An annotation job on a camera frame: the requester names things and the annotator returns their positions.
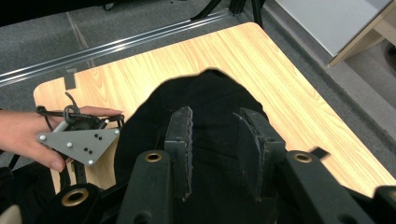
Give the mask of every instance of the black fabric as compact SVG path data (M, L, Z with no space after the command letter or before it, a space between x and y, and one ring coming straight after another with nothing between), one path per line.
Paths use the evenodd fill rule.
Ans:
M244 87L217 70L168 80L137 109L120 134L117 182L130 178L140 153L162 149L171 115L183 106L193 112L192 194L186 202L174 201L174 223L273 223L275 200L254 202L235 153L233 113L244 107L266 115Z
M54 196L50 169L32 162L12 173L9 171L7 177L0 179L0 214L12 204L17 204L21 209L22 223L35 223Z

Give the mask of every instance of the floor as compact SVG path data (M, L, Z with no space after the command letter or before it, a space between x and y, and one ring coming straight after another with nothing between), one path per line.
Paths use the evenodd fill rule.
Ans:
M110 11L89 7L33 21L0 27L0 83L2 74L139 35L166 25L186 21L208 3L206 0L132 0ZM222 1L215 12L227 8ZM274 0L262 10L265 32L278 44L307 80L384 166L396 176L396 81L395 60L385 51L387 42L328 66L331 56L299 27ZM178 41L204 35L252 20L249 1L242 15L163 36L114 54L75 64L78 71L133 56ZM67 68L1 86L0 106L5 109L35 109L32 92L39 83L64 76ZM0 165L12 155L0 157ZM22 159L22 166L29 160Z

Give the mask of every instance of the white cabinet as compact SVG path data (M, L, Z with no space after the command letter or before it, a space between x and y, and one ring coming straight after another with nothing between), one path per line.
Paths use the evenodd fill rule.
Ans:
M392 0L276 0L336 56Z

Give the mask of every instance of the metal rail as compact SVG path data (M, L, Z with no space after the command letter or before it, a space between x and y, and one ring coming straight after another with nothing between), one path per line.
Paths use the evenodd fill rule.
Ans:
M134 35L122 40L114 41L102 46L98 46L91 49L85 49L77 53L69 54L57 59L46 61L44 63L37 63L35 65L27 66L15 71L0 74L0 88L12 83L23 81L31 77L38 77L45 75L49 72L58 70L60 68L67 68L77 63L83 63L88 60L105 56L123 49L128 49L149 41L173 35L179 32L187 31L193 28L197 28L214 21L220 21L228 16L232 16L228 8L222 11L209 14L206 18L198 21L182 21L174 23L168 26L164 26L159 29L145 32L140 35Z

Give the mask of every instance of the wood grain surface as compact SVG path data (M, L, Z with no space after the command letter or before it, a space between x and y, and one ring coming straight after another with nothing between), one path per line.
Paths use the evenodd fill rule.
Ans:
M126 118L165 80L193 76L207 68L228 74L262 103L287 150L322 147L331 153L323 163L341 185L372 196L395 179L345 125L270 37L248 22L75 75L71 93L78 105L120 109ZM59 78L35 89L37 105L70 105ZM114 184L114 148L93 167L89 181L101 188Z

